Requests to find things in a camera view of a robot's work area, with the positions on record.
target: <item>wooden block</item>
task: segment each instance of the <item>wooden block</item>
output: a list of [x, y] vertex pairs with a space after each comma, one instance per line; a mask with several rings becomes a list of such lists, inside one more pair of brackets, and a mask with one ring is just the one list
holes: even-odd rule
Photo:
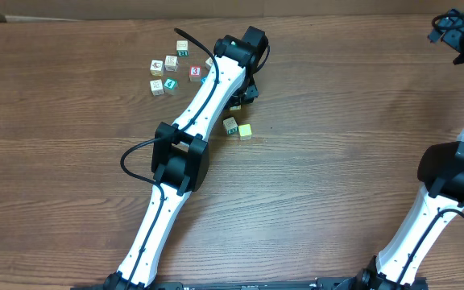
[[201, 80], [201, 67], [200, 66], [192, 66], [189, 69], [189, 80], [191, 81]]
[[162, 89], [162, 80], [150, 81], [150, 87], [154, 96], [159, 96], [164, 93], [164, 89]]
[[189, 56], [189, 43], [187, 40], [176, 41], [176, 54], [178, 56]]
[[166, 91], [166, 93], [174, 95], [176, 94], [176, 88], [178, 88], [178, 81], [173, 80], [172, 78], [168, 78], [164, 82], [164, 90]]
[[223, 126], [225, 127], [226, 133], [228, 135], [238, 131], [238, 124], [235, 122], [234, 117], [223, 120]]
[[164, 65], [162, 60], [152, 60], [150, 66], [150, 72], [154, 76], [161, 77], [164, 74]]
[[241, 141], [251, 139], [251, 127], [250, 127], [250, 124], [239, 126], [239, 139], [241, 139]]
[[166, 61], [164, 61], [164, 67], [166, 68], [166, 71], [176, 72], [176, 70], [178, 70], [178, 57], [166, 56]]
[[206, 61], [205, 61], [205, 67], [210, 70], [210, 68], [213, 67], [213, 59], [211, 58], [208, 58]]

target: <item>wire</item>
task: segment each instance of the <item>wire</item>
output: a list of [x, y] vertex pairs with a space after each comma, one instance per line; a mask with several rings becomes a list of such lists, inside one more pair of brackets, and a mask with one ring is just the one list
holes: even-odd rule
[[180, 36], [186, 38], [188, 41], [192, 42], [193, 44], [195, 44], [199, 48], [201, 48], [204, 52], [206, 52], [211, 57], [211, 59], [213, 60], [214, 68], [216, 70], [216, 73], [215, 73], [216, 78], [214, 79], [214, 85], [213, 85], [213, 88], [210, 90], [209, 96], [205, 99], [205, 101], [201, 105], [200, 109], [198, 109], [198, 111], [194, 114], [194, 116], [189, 120], [187, 125], [185, 125], [182, 129], [175, 131], [173, 134], [165, 135], [165, 136], [160, 137], [160, 138], [150, 139], [148, 141], [141, 142], [141, 143], [133, 146], [132, 148], [126, 150], [125, 153], [123, 153], [123, 155], [121, 156], [121, 160], [120, 160], [119, 164], [121, 165], [121, 169], [126, 174], [128, 174], [129, 176], [132, 176], [134, 178], [137, 178], [139, 180], [146, 181], [147, 183], [152, 184], [153, 186], [156, 186], [160, 191], [159, 208], [157, 209], [157, 212], [155, 213], [155, 217], [153, 219], [153, 222], [151, 223], [151, 226], [148, 229], [148, 232], [146, 234], [146, 238], [144, 238], [143, 245], [139, 248], [139, 255], [137, 256], [137, 259], [135, 260], [134, 268], [132, 269], [132, 272], [130, 273], [130, 277], [128, 278], [128, 283], [126, 283], [125, 290], [128, 290], [128, 288], [130, 287], [130, 283], [132, 281], [132, 278], [134, 277], [135, 271], [137, 270], [137, 266], [139, 265], [139, 261], [140, 261], [141, 257], [143, 256], [143, 252], [146, 250], [147, 240], [150, 238], [150, 234], [153, 231], [153, 227], [157, 223], [157, 219], [159, 218], [160, 211], [162, 209], [162, 205], [164, 204], [164, 191], [163, 191], [162, 187], [160, 186], [160, 184], [155, 182], [154, 180], [152, 180], [150, 178], [147, 178], [145, 176], [140, 176], [139, 174], [136, 174], [136, 173], [133, 173], [132, 171], [130, 171], [125, 165], [125, 160], [126, 160], [127, 156], [130, 153], [132, 153], [133, 151], [136, 151], [136, 150], [138, 150], [138, 149], [140, 149], [142, 147], [145, 147], [147, 145], [159, 142], [159, 141], [164, 140], [164, 139], [170, 139], [170, 138], [176, 137], [176, 135], [181, 134], [182, 132], [186, 131], [192, 124], [194, 124], [194, 121], [196, 121], [198, 116], [201, 114], [201, 112], [207, 106], [207, 104], [210, 101], [210, 98], [213, 96], [214, 91], [216, 90], [216, 87], [219, 84], [219, 67], [218, 67], [218, 63], [216, 62], [216, 59], [214, 58], [214, 54], [212, 52], [210, 52], [209, 49], [207, 49], [198, 40], [196, 40], [191, 35], [189, 35], [187, 32], [185, 32], [185, 31], [183, 31], [183, 30], [181, 30], [179, 28], [175, 28], [175, 32], [178, 33]]
[[443, 209], [442, 211], [438, 212], [436, 217], [434, 217], [434, 219], [431, 221], [431, 223], [427, 227], [427, 230], [425, 230], [424, 234], [422, 234], [422, 236], [420, 237], [420, 240], [418, 240], [418, 243], [416, 244], [415, 248], [412, 250], [412, 253], [409, 255], [408, 261], [406, 262], [404, 268], [402, 268], [402, 272], [399, 275], [399, 279], [396, 281], [397, 284], [400, 284], [400, 282], [402, 282], [402, 279], [404, 278], [406, 271], [408, 271], [409, 265], [413, 261], [416, 253], [418, 252], [418, 249], [420, 249], [421, 244], [424, 242], [425, 238], [427, 238], [427, 235], [433, 229], [434, 224], [436, 224], [438, 219], [443, 218], [444, 213], [456, 213], [457, 215], [464, 218], [464, 213], [457, 209]]
[[454, 14], [453, 13], [445, 13], [445, 14], [438, 15], [435, 18], [433, 18], [433, 21], [432, 21], [433, 27], [436, 28], [437, 30], [443, 30], [443, 31], [451, 31], [453, 29], [464, 28], [464, 24], [460, 24], [460, 25], [456, 25], [456, 26], [450, 26], [450, 27], [439, 26], [437, 24], [438, 20], [443, 20], [443, 19], [446, 19], [446, 18], [449, 18], [449, 17], [457, 17], [457, 18], [463, 20], [464, 19], [464, 13], [454, 13]]
[[257, 67], [254, 73], [257, 73], [261, 68], [263, 68], [264, 64], [266, 64], [267, 58], [270, 56], [270, 44], [267, 46], [266, 57], [264, 57], [263, 63]]

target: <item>wooden tabletop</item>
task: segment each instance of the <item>wooden tabletop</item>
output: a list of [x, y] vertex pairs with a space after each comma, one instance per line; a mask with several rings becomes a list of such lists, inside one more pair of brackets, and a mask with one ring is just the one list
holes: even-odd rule
[[[101, 283], [130, 249], [151, 186], [121, 154], [172, 122], [204, 65], [180, 59], [178, 96], [151, 95], [151, 60], [185, 29], [208, 48], [248, 26], [271, 44], [260, 96], [218, 119], [209, 174], [182, 208], [158, 277], [184, 283], [353, 276], [391, 240], [428, 146], [464, 126], [464, 66], [426, 39], [432, 15], [0, 24], [0, 289]], [[150, 175], [151, 148], [128, 161]], [[464, 288], [464, 221], [420, 267]]]

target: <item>black cable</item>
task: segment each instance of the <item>black cable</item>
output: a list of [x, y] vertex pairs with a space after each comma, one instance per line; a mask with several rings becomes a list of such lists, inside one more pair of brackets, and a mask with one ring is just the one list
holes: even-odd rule
[[255, 70], [254, 73], [258, 72], [259, 70], [261, 70], [261, 68], [263, 68], [264, 64], [266, 64], [266, 60], [267, 58], [270, 56], [270, 44], [268, 44], [267, 46], [267, 51], [266, 51], [266, 57], [264, 57], [264, 61], [263, 63], [257, 67], [257, 69]]
[[130, 283], [132, 281], [132, 278], [134, 277], [135, 270], [137, 270], [137, 266], [139, 265], [139, 260], [141, 259], [142, 255], [143, 255], [143, 252], [146, 250], [147, 240], [150, 238], [150, 234], [153, 231], [153, 227], [155, 226], [155, 224], [157, 222], [157, 219], [159, 218], [160, 210], [162, 209], [162, 205], [164, 204], [164, 191], [163, 191], [162, 187], [160, 186], [160, 184], [156, 183], [154, 180], [152, 180], [150, 178], [147, 178], [145, 176], [140, 176], [139, 174], [133, 173], [130, 170], [128, 170], [128, 168], [125, 165], [125, 159], [127, 158], [127, 156], [130, 153], [132, 153], [133, 151], [136, 151], [137, 149], [140, 149], [140, 148], [145, 147], [147, 145], [159, 142], [160, 140], [163, 140], [163, 139], [170, 139], [170, 138], [176, 137], [177, 134], [181, 134], [182, 132], [186, 131], [192, 124], [194, 124], [194, 121], [198, 118], [198, 116], [201, 114], [201, 112], [207, 106], [207, 104], [210, 101], [210, 98], [213, 96], [214, 91], [216, 90], [216, 87], [219, 84], [219, 67], [218, 67], [218, 64], [216, 63], [216, 59], [214, 58], [214, 54], [212, 52], [210, 52], [209, 49], [207, 49], [198, 40], [196, 40], [191, 35], [189, 35], [187, 32], [185, 32], [185, 31], [183, 31], [183, 30], [181, 30], [179, 28], [175, 28], [175, 32], [178, 33], [180, 36], [186, 38], [188, 41], [192, 42], [193, 44], [195, 44], [199, 48], [201, 48], [204, 52], [206, 52], [211, 57], [211, 59], [213, 60], [214, 68], [216, 70], [216, 72], [215, 72], [216, 78], [214, 79], [214, 85], [213, 85], [213, 88], [210, 90], [209, 96], [205, 99], [205, 101], [201, 105], [200, 109], [198, 109], [198, 111], [194, 114], [194, 116], [189, 120], [187, 125], [185, 125], [182, 129], [175, 131], [175, 133], [173, 133], [171, 135], [166, 135], [166, 136], [163, 136], [161, 138], [156, 138], [156, 139], [151, 139], [151, 140], [148, 140], [148, 141], [141, 142], [141, 143], [133, 146], [132, 148], [126, 150], [125, 153], [123, 153], [123, 155], [121, 156], [121, 160], [120, 160], [121, 169], [126, 174], [128, 174], [129, 176], [132, 176], [134, 178], [137, 178], [139, 180], [146, 181], [147, 183], [152, 184], [153, 186], [156, 186], [160, 191], [159, 208], [157, 209], [157, 212], [155, 214], [155, 218], [153, 219], [153, 222], [151, 223], [151, 226], [148, 229], [148, 232], [146, 234], [146, 238], [143, 241], [143, 245], [139, 249], [139, 255], [137, 256], [137, 259], [135, 260], [134, 268], [132, 269], [132, 272], [130, 273], [130, 277], [128, 278], [128, 283], [126, 284], [125, 290], [128, 290], [128, 288], [130, 287]]
[[404, 278], [406, 271], [408, 271], [409, 265], [415, 258], [415, 255], [418, 252], [418, 249], [420, 248], [421, 244], [424, 242], [425, 238], [427, 238], [427, 235], [433, 229], [434, 224], [436, 224], [438, 219], [443, 218], [444, 213], [456, 213], [457, 215], [464, 218], [464, 213], [457, 209], [443, 209], [442, 211], [438, 212], [436, 217], [434, 217], [434, 219], [431, 221], [431, 223], [427, 227], [427, 230], [425, 230], [424, 234], [422, 234], [422, 236], [420, 237], [420, 240], [418, 240], [418, 243], [416, 244], [415, 248], [412, 250], [412, 253], [409, 255], [408, 261], [406, 262], [404, 268], [402, 268], [402, 272], [399, 275], [399, 279], [396, 281], [397, 284], [400, 284], [400, 282], [402, 282], [402, 279]]
[[464, 19], [464, 13], [461, 13], [461, 14], [445, 13], [445, 14], [438, 15], [435, 18], [433, 18], [433, 21], [432, 21], [433, 27], [436, 28], [437, 30], [443, 30], [443, 31], [451, 31], [453, 29], [464, 28], [464, 24], [460, 24], [456, 26], [449, 26], [449, 27], [439, 26], [437, 24], [438, 20], [442, 20], [448, 17], [457, 17], [458, 19]]

